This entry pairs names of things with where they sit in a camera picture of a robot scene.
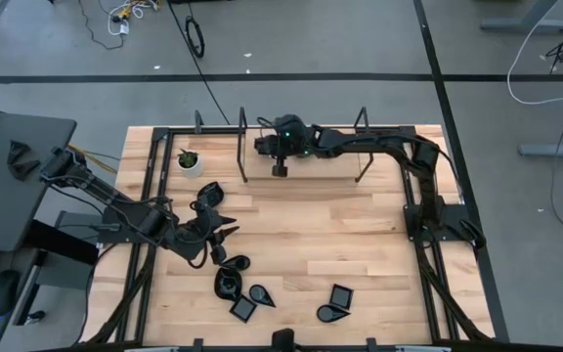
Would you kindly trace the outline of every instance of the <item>black foam piece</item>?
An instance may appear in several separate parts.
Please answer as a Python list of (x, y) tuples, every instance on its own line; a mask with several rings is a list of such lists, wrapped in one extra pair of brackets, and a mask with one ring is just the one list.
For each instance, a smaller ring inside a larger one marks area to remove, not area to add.
[(218, 182), (212, 182), (203, 186), (203, 188), (196, 194), (196, 199), (198, 201), (201, 201), (211, 207), (215, 207), (220, 204), (224, 198), (225, 193), (223, 192), (223, 189), (221, 189), (221, 186), (219, 186)]
[(221, 264), (221, 267), (238, 271), (247, 270), (251, 266), (251, 260), (246, 255), (237, 255)]
[(337, 284), (333, 285), (329, 304), (336, 305), (342, 309), (349, 310), (351, 308), (351, 299), (353, 298), (353, 290), (345, 286)]
[(8, 165), (13, 164), (23, 154), (31, 151), (25, 143), (10, 141), (10, 151), (8, 152)]
[(236, 270), (219, 268), (214, 278), (214, 293), (221, 298), (237, 301), (242, 291), (242, 276)]
[(331, 304), (324, 304), (317, 310), (317, 318), (323, 323), (333, 323), (349, 314), (351, 313), (345, 312), (341, 308)]
[(8, 165), (8, 169), (14, 178), (19, 181), (24, 181), (25, 177), (38, 165), (40, 165), (40, 161), (32, 160), (20, 164)]
[(255, 307), (255, 303), (251, 302), (247, 297), (241, 294), (240, 298), (234, 302), (232, 309), (230, 309), (230, 313), (240, 319), (243, 323), (246, 323), (249, 321), (249, 318), (251, 318), (251, 315), (253, 315)]
[(268, 305), (269, 307), (275, 308), (275, 302), (269, 292), (261, 285), (254, 285), (249, 289), (249, 297), (253, 299), (255, 303), (260, 303)]

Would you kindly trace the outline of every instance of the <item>white cable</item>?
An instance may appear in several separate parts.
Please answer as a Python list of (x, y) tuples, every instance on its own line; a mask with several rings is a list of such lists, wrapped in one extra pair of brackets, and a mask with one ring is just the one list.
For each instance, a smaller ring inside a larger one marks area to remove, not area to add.
[[(125, 0), (125, 3), (123, 3), (123, 5), (117, 6), (115, 8), (113, 8), (112, 10), (110, 10), (109, 14), (108, 14), (108, 33), (110, 33), (111, 35), (120, 35), (120, 34), (127, 34), (129, 33), (129, 22), (127, 20), (122, 20), (123, 23), (125, 23), (125, 26), (127, 27), (127, 33), (123, 33), (121, 30), (119, 30), (118, 32), (113, 32), (111, 29), (111, 24), (112, 24), (112, 15), (120, 9), (126, 8), (128, 6), (130, 6), (132, 3), (131, 0)], [(142, 19), (143, 16), (145, 15), (145, 12), (143, 9), (146, 8), (150, 8), (151, 5), (144, 5), (144, 4), (136, 4), (132, 6), (132, 15), (134, 15), (135, 18), (137, 19)]]
[(529, 34), (527, 34), (527, 37), (525, 37), (525, 41), (523, 41), (523, 45), (520, 46), (520, 49), (518, 50), (518, 54), (516, 54), (516, 58), (514, 59), (514, 63), (512, 64), (512, 66), (509, 68), (509, 71), (507, 72), (507, 89), (509, 90), (509, 95), (512, 96), (512, 98), (514, 98), (514, 100), (520, 104), (524, 104), (524, 105), (542, 105), (542, 104), (546, 104), (546, 103), (553, 103), (553, 102), (559, 102), (559, 101), (563, 101), (563, 97), (561, 98), (553, 98), (553, 99), (548, 99), (548, 100), (544, 100), (544, 101), (540, 101), (540, 102), (526, 102), (523, 100), (518, 99), (518, 97), (516, 97), (514, 95), (514, 92), (512, 92), (512, 86), (509, 82), (509, 77), (512, 74), (512, 71), (514, 70), (514, 67), (516, 66), (516, 63), (518, 63), (518, 59), (520, 58), (520, 55), (523, 52), (523, 49), (525, 48), (525, 45), (527, 44), (527, 41), (529, 40), (529, 37), (532, 36), (532, 34), (534, 33), (534, 31), (536, 31), (536, 28), (538, 28), (538, 25), (540, 25), (540, 23), (544, 20), (544, 18), (546, 17), (546, 15), (548, 15), (548, 13), (551, 12), (551, 10), (553, 10), (553, 8), (555, 7), (555, 5), (557, 5), (557, 3), (555, 3), (553, 6), (551, 6), (550, 9), (548, 9), (548, 11), (546, 11), (546, 13), (544, 14), (544, 16), (542, 16), (542, 18), (538, 21), (538, 23), (536, 23), (536, 25), (534, 25), (534, 27), (532, 28), (532, 30), (529, 32)]
[[(129, 6), (129, 2), (128, 2), (128, 1), (126, 1), (125, 4), (123, 4), (123, 5), (121, 5), (121, 6), (117, 6), (117, 7), (113, 8), (113, 9), (109, 12), (109, 14), (108, 14), (108, 33), (110, 33), (110, 35), (120, 35), (120, 34), (121, 34), (120, 29), (119, 29), (118, 32), (113, 32), (112, 29), (110, 28), (110, 26), (111, 26), (111, 24), (112, 24), (112, 14), (115, 13), (116, 10), (120, 10), (120, 9), (122, 9), (122, 8), (124, 8), (124, 7), (127, 7), (127, 6)], [(123, 20), (123, 22), (125, 23), (125, 25), (126, 25), (127, 27), (129, 27), (129, 22), (128, 22), (127, 20)]]

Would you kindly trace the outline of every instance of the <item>wooden tabletop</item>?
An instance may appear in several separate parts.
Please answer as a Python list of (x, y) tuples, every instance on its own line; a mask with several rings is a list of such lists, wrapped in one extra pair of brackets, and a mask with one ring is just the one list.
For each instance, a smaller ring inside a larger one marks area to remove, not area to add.
[[(446, 150), (439, 125), (415, 127), (418, 134)], [(140, 198), (152, 130), (128, 130), (116, 188), (133, 199)], [(264, 178), (244, 184), (236, 163), (236, 135), (178, 135), (173, 146), (174, 157), (180, 148), (189, 149), (200, 154), (203, 164), (202, 176), (187, 180), (175, 165), (177, 160), (171, 162), (166, 194), (174, 199), (175, 213), (184, 221), (194, 217), (189, 202), (202, 186), (218, 181), (226, 194), (218, 210), (237, 218), (240, 225), (225, 241), (228, 257), (244, 254), (251, 259), (251, 267), (242, 272), (242, 292), (248, 295), (251, 285), (262, 285), (277, 308), (259, 305), (244, 324), (229, 313), (232, 302), (214, 294), (218, 267), (208, 261), (195, 270), (177, 254), (160, 250), (153, 272), (145, 345), (189, 346), (196, 337), (203, 338), (208, 346), (269, 345), (272, 332), (283, 328), (293, 328), (297, 343), (308, 345), (366, 344), (367, 337), (375, 337), (379, 344), (430, 342), (415, 252), (406, 235), (401, 174), (392, 157), (376, 154), (360, 183), (349, 177), (329, 177)], [(246, 146), (252, 148), (253, 144), (247, 141)], [(162, 151), (160, 145), (153, 196)], [(360, 165), (368, 159), (366, 155), (355, 157)], [(262, 162), (270, 170), (270, 161)], [(359, 174), (359, 167), (354, 167)], [(339, 172), (346, 174), (349, 170)], [(442, 158), (437, 179), (446, 201), (457, 202), (454, 176)], [(494, 335), (470, 245), (443, 242), (442, 250), (455, 300), (481, 331)], [(97, 332), (120, 300), (129, 253), (130, 245), (120, 244), (99, 264), (83, 339)], [(146, 251), (142, 253), (141, 263)], [(324, 324), (317, 319), (316, 311), (328, 303), (334, 284), (355, 291), (351, 315)], [(437, 294), (434, 299), (441, 334), (448, 336)], [(133, 335), (134, 319), (132, 314), (129, 336)]]

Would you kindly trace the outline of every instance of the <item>concrete floor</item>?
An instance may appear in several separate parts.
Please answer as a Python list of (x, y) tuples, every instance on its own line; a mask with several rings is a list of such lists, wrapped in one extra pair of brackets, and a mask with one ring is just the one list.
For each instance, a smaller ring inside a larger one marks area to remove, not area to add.
[[(82, 0), (100, 40), (106, 16)], [(120, 4), (104, 0), (104, 6)], [(483, 32), (484, 16), (518, 16), (531, 1), (423, 1), (443, 73), (505, 74), (524, 35)], [(406, 0), (237, 0), (193, 4), (206, 40), (205, 73), (431, 73), (414, 7)], [(185, 6), (175, 7), (178, 16)], [(563, 20), (563, 1), (550, 15)], [(77, 1), (11, 0), (0, 18), (0, 75), (196, 74), (168, 9), (133, 20), (120, 50), (90, 41)], [(547, 73), (540, 58), (562, 36), (533, 37), (515, 73)], [(558, 73), (563, 73), (563, 65)], [(232, 122), (293, 112), (309, 122), (353, 119), (361, 106), (374, 123), (443, 123), (432, 82), (285, 81), (210, 83)], [(515, 83), (523, 99), (563, 95), (563, 83)], [(549, 204), (550, 162), (518, 155), (520, 143), (555, 143), (563, 102), (527, 107), (504, 83), (447, 83), (455, 125), (495, 271), (509, 337), (563, 345), (563, 228)], [(188, 124), (195, 110), (222, 123), (205, 87), (193, 83), (35, 83), (0, 85), (0, 110), (73, 118), (73, 143), (119, 155), (130, 125)], [(563, 215), (563, 161), (556, 203)], [(110, 176), (102, 177), (113, 181)], [(60, 210), (91, 213), (48, 193), (37, 218)], [(83, 316), (83, 292), (43, 289), (34, 305), (41, 324), (9, 329), (1, 351), (71, 344)]]

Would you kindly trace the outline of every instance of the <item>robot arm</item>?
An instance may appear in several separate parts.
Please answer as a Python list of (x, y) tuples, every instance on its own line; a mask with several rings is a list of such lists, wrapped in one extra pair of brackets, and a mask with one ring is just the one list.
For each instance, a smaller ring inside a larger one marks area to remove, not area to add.
[[(444, 201), (438, 196), (435, 185), (436, 162), (440, 148), (418, 135), (394, 133), (344, 134), (318, 125), (307, 127), (296, 115), (278, 117), (273, 124), (275, 135), (255, 140), (259, 154), (276, 159), (273, 176), (286, 177), (284, 161), (293, 155), (314, 155), (319, 158), (338, 157), (345, 153), (386, 153), (401, 164), (418, 180), (421, 197), (420, 218), (424, 226), (440, 222)], [(409, 157), (404, 143), (411, 143)]]
[(167, 197), (135, 201), (116, 190), (86, 167), (83, 154), (71, 149), (54, 149), (53, 157), (41, 171), (41, 180), (58, 187), (80, 189), (112, 209), (119, 221), (133, 233), (151, 245), (172, 250), (186, 260), (195, 259), (205, 243), (210, 242), (211, 256), (215, 264), (225, 260), (222, 242), (238, 229), (215, 231), (236, 219), (219, 215), (202, 201), (191, 203), (196, 218), (179, 224), (179, 217)]
[[(409, 171), (418, 180), (421, 200), (415, 217), (417, 219), (415, 229), (412, 230), (419, 234), (423, 229), (433, 232), (445, 227), (453, 228), (443, 219), (445, 203), (436, 191), (435, 173), (440, 148), (435, 143), (418, 135), (387, 132), (344, 134), (318, 125), (307, 127), (296, 115), (278, 117), (274, 123), (263, 125), (274, 128), (276, 134), (256, 139), (254, 147), (259, 154), (276, 159), (276, 165), (273, 166), (274, 176), (287, 176), (287, 168), (283, 165), (283, 161), (292, 155), (312, 154), (320, 158), (331, 158), (345, 153), (386, 153), (394, 157), (404, 170)], [(404, 143), (411, 144), (411, 157), (408, 156)], [(462, 227), (471, 233), (477, 230), (472, 224), (465, 226), (462, 224)], [(474, 235), (479, 240), (476, 241), (476, 248), (480, 248), (485, 244), (483, 234), (477, 230)], [(417, 247), (422, 276), (434, 286), (468, 338), (490, 340), (468, 319), (449, 294), (449, 290), (441, 283), (425, 254), (422, 236), (414, 237), (414, 245)]]

